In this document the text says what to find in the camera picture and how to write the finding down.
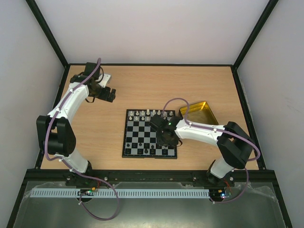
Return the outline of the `gold metal tin tray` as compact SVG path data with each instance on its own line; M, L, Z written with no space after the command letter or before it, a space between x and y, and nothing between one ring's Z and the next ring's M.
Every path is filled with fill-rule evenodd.
M207 101L190 104L186 119L189 122L219 125Z

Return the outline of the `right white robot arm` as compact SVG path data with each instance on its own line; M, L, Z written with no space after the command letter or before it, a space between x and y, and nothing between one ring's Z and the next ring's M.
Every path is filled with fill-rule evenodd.
M234 169L244 169L254 148L251 138L235 122L209 125L177 116L166 120L155 115L150 119L150 127L156 132L156 142L161 146L176 146L182 139L216 146L221 158L212 162L206 174L212 186L218 186Z

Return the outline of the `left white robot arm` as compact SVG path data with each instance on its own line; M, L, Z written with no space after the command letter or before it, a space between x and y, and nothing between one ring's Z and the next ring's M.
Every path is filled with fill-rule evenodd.
M101 59L87 62L84 71L70 79L66 93L53 110L37 118L39 147L48 161L59 160L74 173L85 174L91 168L91 163L76 148L71 124L80 105L89 97L114 101L116 90L107 86L111 78L104 73Z

